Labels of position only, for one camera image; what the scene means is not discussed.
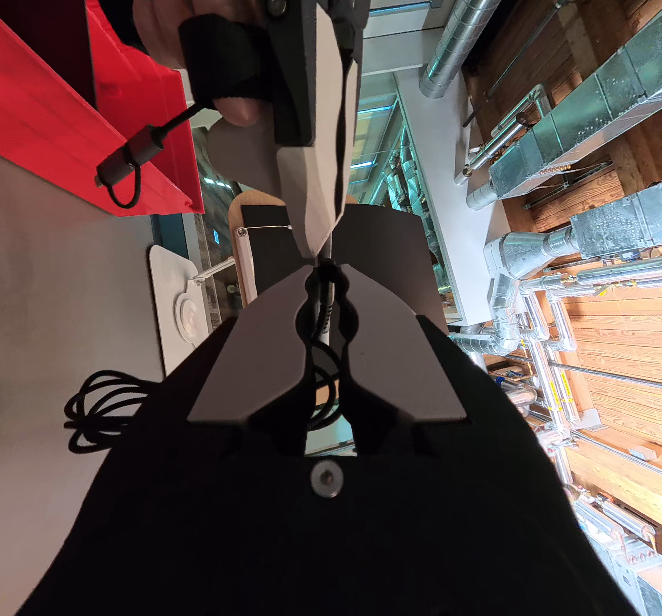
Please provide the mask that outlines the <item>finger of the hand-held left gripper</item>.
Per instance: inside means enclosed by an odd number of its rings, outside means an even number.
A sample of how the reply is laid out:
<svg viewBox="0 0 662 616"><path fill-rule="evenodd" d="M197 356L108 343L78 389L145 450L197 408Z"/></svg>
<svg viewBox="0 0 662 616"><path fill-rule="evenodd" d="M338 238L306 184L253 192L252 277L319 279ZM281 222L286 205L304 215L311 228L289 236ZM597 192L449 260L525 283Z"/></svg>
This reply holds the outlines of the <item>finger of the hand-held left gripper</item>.
<svg viewBox="0 0 662 616"><path fill-rule="evenodd" d="M336 133L338 169L335 182L335 218L337 220L343 215L349 188L360 89L360 66L348 53L343 52L341 55L343 56L342 101Z"/></svg>
<svg viewBox="0 0 662 616"><path fill-rule="evenodd" d="M281 195L302 257L317 257L338 217L337 130L342 110L343 67L332 20L316 7L315 128L311 146L280 147L276 158Z"/></svg>

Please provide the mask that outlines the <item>round spiral air duct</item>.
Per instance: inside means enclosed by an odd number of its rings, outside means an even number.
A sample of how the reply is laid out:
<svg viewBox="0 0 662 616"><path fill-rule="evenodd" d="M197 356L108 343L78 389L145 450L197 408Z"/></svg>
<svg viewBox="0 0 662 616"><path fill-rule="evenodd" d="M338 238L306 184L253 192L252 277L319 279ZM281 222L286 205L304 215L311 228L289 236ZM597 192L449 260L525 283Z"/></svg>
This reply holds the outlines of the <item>round spiral air duct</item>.
<svg viewBox="0 0 662 616"><path fill-rule="evenodd" d="M427 99L441 99L458 74L501 0L456 0L435 48L420 76Z"/></svg>

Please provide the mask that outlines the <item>black backdrop board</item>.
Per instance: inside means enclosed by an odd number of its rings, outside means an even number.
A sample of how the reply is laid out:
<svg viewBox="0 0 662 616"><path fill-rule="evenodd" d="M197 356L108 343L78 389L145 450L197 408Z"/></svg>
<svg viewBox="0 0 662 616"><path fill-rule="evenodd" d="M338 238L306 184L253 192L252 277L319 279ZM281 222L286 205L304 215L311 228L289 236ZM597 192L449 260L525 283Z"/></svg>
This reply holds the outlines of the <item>black backdrop board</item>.
<svg viewBox="0 0 662 616"><path fill-rule="evenodd" d="M258 191L241 193L230 204L228 219L236 255L236 228L290 224L278 198ZM292 230L249 230L258 295L313 259L301 256ZM432 252L422 220L387 207L345 204L332 234L332 258L349 264L386 287L415 311L448 331L442 298L435 280Z"/></svg>

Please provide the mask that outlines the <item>red plastic bin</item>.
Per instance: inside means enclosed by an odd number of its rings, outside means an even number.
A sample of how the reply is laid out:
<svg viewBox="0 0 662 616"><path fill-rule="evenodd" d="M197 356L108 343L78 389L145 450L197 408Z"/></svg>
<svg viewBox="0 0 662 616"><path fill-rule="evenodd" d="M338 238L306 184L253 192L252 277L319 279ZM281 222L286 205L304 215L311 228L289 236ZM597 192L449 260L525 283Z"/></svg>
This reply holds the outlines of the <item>red plastic bin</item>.
<svg viewBox="0 0 662 616"><path fill-rule="evenodd" d="M130 19L133 0L117 1ZM180 73L124 44L99 0L1 0L1 156L115 216L204 212L189 122L142 167L137 205L116 206L97 165L187 106Z"/></svg>

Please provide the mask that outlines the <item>silver usb hub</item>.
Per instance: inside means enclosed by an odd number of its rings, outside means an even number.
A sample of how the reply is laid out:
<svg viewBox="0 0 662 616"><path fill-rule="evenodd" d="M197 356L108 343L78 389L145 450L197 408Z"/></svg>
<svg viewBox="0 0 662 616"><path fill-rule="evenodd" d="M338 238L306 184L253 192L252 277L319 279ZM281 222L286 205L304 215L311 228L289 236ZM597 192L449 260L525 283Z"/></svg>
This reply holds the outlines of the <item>silver usb hub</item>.
<svg viewBox="0 0 662 616"><path fill-rule="evenodd" d="M161 152L170 132L202 110L202 105L193 104L164 125L146 125L97 166L96 185L107 190L117 207L134 207L141 196L142 166ZM218 120L207 136L211 165L218 173L284 202L277 150L280 147L305 146L286 145L284 138L276 136L278 128L277 113L272 104L262 110L252 126L239 127L226 119Z"/></svg>

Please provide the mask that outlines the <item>white clip rail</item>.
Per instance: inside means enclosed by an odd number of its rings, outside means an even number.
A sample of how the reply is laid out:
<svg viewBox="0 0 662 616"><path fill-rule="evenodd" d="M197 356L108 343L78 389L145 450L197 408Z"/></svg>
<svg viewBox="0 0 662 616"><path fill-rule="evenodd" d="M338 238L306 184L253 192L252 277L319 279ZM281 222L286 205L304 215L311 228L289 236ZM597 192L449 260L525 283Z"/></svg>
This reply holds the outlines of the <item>white clip rail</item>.
<svg viewBox="0 0 662 616"><path fill-rule="evenodd" d="M249 232L247 236L237 236L235 233L235 239L235 262L237 266L237 273L241 276L242 280L242 284L240 285L242 301L244 306L248 306L258 297L258 290L255 284L255 269Z"/></svg>

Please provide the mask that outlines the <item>dark teal flat pad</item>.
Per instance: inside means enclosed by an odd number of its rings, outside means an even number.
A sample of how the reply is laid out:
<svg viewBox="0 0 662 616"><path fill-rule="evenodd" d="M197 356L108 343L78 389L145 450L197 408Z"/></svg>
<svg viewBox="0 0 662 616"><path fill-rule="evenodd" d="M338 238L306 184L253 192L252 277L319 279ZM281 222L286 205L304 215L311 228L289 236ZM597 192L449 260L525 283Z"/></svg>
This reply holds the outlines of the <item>dark teal flat pad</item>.
<svg viewBox="0 0 662 616"><path fill-rule="evenodd" d="M153 243L189 259L186 232L182 214L151 215Z"/></svg>

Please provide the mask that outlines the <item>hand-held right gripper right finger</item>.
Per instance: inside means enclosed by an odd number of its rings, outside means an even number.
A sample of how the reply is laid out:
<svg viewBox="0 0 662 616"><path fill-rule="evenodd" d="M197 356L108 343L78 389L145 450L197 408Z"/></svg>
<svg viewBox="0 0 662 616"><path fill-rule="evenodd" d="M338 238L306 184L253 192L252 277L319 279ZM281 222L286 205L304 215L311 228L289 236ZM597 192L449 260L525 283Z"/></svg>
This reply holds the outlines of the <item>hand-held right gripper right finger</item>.
<svg viewBox="0 0 662 616"><path fill-rule="evenodd" d="M411 307L343 264L338 308L340 408L359 456L415 454L423 427L469 421Z"/></svg>

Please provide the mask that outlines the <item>silver pipe cluster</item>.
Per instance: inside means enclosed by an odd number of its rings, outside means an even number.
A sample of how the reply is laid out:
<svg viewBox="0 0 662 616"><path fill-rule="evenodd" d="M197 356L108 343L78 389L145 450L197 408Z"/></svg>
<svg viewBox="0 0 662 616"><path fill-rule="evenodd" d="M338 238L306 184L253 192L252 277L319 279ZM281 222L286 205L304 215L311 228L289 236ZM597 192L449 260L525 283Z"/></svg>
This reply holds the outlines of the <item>silver pipe cluster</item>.
<svg viewBox="0 0 662 616"><path fill-rule="evenodd" d="M490 316L450 337L528 417L562 479L659 494L661 247L579 253L570 226L490 241Z"/></svg>

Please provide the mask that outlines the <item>rectangular metal air duct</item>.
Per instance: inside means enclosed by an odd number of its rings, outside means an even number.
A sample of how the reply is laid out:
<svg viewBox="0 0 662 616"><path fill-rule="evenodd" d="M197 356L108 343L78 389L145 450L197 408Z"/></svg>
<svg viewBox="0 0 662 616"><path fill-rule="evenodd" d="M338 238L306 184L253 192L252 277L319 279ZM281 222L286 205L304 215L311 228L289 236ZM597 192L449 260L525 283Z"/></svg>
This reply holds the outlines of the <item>rectangular metal air duct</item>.
<svg viewBox="0 0 662 616"><path fill-rule="evenodd" d="M529 193L661 110L661 13L489 168L498 199Z"/></svg>
<svg viewBox="0 0 662 616"><path fill-rule="evenodd" d="M661 246L661 184L571 217L584 259Z"/></svg>

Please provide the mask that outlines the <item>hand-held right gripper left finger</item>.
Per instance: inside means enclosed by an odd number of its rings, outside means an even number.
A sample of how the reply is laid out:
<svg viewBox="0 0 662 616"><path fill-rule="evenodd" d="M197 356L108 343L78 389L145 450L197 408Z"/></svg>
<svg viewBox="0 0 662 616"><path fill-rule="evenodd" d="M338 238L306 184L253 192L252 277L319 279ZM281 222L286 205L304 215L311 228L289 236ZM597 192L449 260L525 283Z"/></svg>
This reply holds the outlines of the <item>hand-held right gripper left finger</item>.
<svg viewBox="0 0 662 616"><path fill-rule="evenodd" d="M187 422L247 433L281 455L304 455L316 408L313 271L298 269L244 308Z"/></svg>

